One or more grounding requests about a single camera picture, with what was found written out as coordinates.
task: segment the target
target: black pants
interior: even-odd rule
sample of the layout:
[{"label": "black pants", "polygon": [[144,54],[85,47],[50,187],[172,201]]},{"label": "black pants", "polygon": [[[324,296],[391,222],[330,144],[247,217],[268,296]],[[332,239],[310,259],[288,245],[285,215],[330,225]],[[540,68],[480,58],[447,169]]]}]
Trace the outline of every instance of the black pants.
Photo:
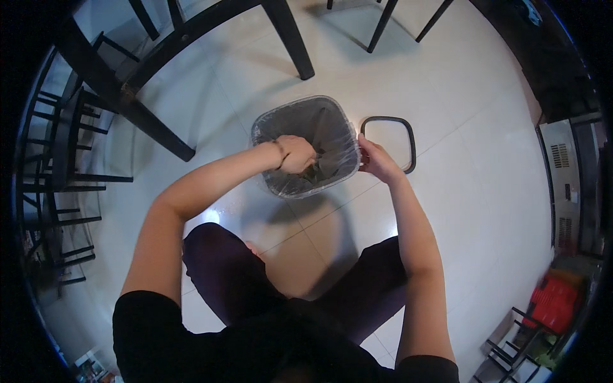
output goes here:
[{"label": "black pants", "polygon": [[[205,223],[189,233],[183,262],[200,296],[228,326],[287,301],[266,277],[264,262],[217,224]],[[392,237],[364,249],[347,274],[314,304],[360,344],[405,305],[406,281],[398,237]]]}]

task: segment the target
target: plastic bag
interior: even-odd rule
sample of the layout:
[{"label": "plastic bag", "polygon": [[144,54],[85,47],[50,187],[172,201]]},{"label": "plastic bag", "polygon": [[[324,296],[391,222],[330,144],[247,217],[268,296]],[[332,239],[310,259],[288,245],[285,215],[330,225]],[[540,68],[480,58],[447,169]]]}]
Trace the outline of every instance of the plastic bag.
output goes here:
[{"label": "plastic bag", "polygon": [[266,186],[279,197],[301,199],[317,194],[346,180],[360,167],[356,132],[330,97],[307,97],[264,113],[253,124],[251,142],[257,145],[285,134],[306,139],[317,152],[317,161],[299,175],[264,172]]}]

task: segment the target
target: hand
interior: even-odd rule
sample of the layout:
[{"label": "hand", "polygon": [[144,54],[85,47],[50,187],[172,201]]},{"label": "hand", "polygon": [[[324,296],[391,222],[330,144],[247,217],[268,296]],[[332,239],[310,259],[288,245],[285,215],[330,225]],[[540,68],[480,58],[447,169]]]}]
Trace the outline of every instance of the hand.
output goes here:
[{"label": "hand", "polygon": [[295,135],[282,135],[276,141],[282,149],[281,171],[300,174],[315,163],[317,153],[304,138]]},{"label": "hand", "polygon": [[360,172],[371,173],[388,185],[395,180],[405,178],[405,173],[383,146],[368,141],[363,134],[357,136],[357,141],[362,152],[363,165],[360,165]]}]

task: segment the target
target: black t-shirt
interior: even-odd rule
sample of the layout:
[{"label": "black t-shirt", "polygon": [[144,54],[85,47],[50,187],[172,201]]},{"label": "black t-shirt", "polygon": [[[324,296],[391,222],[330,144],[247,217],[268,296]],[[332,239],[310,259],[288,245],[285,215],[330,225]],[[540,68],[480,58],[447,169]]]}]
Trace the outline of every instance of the black t-shirt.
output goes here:
[{"label": "black t-shirt", "polygon": [[380,366],[300,299],[218,333],[193,334],[173,300],[134,291],[115,305],[113,340],[126,382],[278,382],[287,371],[308,382],[459,381],[455,363],[431,355],[404,358],[395,370]]}]

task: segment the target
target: vent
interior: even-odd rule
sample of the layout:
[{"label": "vent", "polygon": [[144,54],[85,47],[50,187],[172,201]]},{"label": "vent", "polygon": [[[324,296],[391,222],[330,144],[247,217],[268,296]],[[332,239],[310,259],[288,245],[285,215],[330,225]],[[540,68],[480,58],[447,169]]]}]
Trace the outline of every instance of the vent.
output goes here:
[{"label": "vent", "polygon": [[560,217],[558,220],[558,247],[570,248],[571,236],[573,232],[573,220],[567,217]]},{"label": "vent", "polygon": [[565,143],[551,145],[551,154],[554,157],[554,165],[556,168],[570,166],[568,163],[568,151],[566,150]]}]

